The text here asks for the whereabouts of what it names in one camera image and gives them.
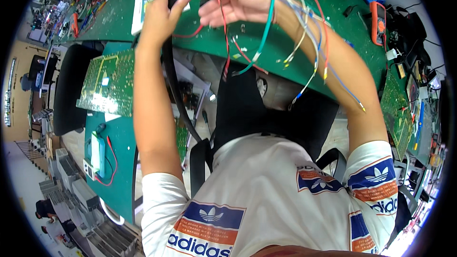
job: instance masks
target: green workbench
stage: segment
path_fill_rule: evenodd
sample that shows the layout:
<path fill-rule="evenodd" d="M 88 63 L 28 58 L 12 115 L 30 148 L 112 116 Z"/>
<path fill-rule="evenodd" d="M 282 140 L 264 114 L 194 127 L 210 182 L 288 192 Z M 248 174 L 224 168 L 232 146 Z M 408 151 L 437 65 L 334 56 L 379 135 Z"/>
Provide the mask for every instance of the green workbench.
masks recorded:
<path fill-rule="evenodd" d="M 313 0 L 305 1 L 319 14 Z M 365 29 L 362 21 L 357 16 L 357 11 L 362 15 L 368 14 L 368 5 L 363 0 L 319 0 L 319 2 L 326 20 L 331 23 L 332 28 L 341 37 L 354 45 L 354 49 L 369 67 L 377 88 L 380 89 L 383 78 L 386 75 L 384 48 L 372 43 L 369 31 Z M 191 0 L 190 5 L 191 9 L 182 14 L 175 30 L 176 34 L 192 34 L 199 26 L 199 0 Z M 342 13 L 349 5 L 357 5 L 357 7 L 346 18 Z M 134 0 L 109 0 L 104 9 L 97 15 L 93 27 L 78 37 L 77 40 L 130 42 L 134 38 L 131 35 L 133 12 Z M 240 29 L 242 24 L 245 25 L 245 33 Z M 245 53 L 249 57 L 253 56 L 257 50 L 263 30 L 264 25 L 249 22 L 237 22 L 228 25 L 229 36 L 238 36 L 237 43 L 240 47 L 247 48 Z M 174 47 L 182 49 L 220 57 L 227 56 L 223 28 L 211 29 L 204 27 L 195 38 L 175 38 L 173 44 Z M 111 54 L 129 47 L 130 43 L 107 44 L 103 54 Z M 306 56 L 299 51 L 289 67 L 285 68 L 283 64 L 283 60 L 289 55 L 293 47 L 294 42 L 277 25 L 273 25 L 257 65 L 271 73 L 304 85 L 313 71 L 313 67 Z M 231 59 L 247 63 L 243 58 L 234 59 L 232 57 L 234 54 L 238 54 L 238 50 L 234 44 L 230 44 Z M 400 87 L 405 89 L 406 78 L 400 80 L 398 75 L 396 78 Z M 319 76 L 312 80 L 309 87 L 334 99 L 334 95 L 323 84 L 323 80 Z M 87 117 L 85 138 L 88 139 L 90 133 L 99 123 L 103 122 L 105 122 L 105 119 L 101 113 L 95 113 L 94 116 Z M 110 187 L 106 187 L 91 180 L 88 181 L 88 184 L 108 206 L 133 224 L 134 208 L 139 201 L 134 201 L 134 181 L 138 153 L 136 151 L 132 118 L 121 117 L 108 122 L 102 137 L 106 139 L 106 135 L 110 136 L 118 160 L 118 169 L 113 184 Z M 114 166 L 114 157 L 109 147 L 106 149 L 106 156 Z M 108 167 L 106 169 L 107 177 L 109 177 L 111 169 Z"/>

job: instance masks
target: adidas logo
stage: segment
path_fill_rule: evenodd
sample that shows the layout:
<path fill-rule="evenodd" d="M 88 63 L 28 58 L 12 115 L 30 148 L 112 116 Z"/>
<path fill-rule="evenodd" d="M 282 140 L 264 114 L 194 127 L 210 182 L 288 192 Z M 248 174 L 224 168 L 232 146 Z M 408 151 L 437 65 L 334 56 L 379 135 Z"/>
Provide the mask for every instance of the adidas logo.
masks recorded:
<path fill-rule="evenodd" d="M 222 215 L 224 215 L 224 213 L 216 215 L 216 208 L 215 207 L 210 209 L 209 213 L 206 213 L 206 211 L 204 211 L 202 209 L 200 210 L 199 213 L 200 213 L 201 218 L 203 218 L 203 220 L 209 221 L 209 222 L 219 221 L 221 219 Z"/>
<path fill-rule="evenodd" d="M 369 182 L 372 183 L 377 183 L 384 181 L 387 179 L 387 175 L 389 174 L 389 169 L 386 167 L 384 170 L 381 171 L 378 168 L 374 168 L 374 177 L 373 176 L 366 176 L 365 179 L 367 179 Z"/>

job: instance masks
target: orange multimeter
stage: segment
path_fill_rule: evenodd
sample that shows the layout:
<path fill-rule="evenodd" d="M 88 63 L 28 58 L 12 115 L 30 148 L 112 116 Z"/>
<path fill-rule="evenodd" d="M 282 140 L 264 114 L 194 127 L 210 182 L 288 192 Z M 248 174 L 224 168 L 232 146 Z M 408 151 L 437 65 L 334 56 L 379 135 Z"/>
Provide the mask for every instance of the orange multimeter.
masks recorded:
<path fill-rule="evenodd" d="M 372 13 L 372 41 L 375 45 L 382 46 L 386 33 L 386 8 L 376 1 L 370 2 Z"/>

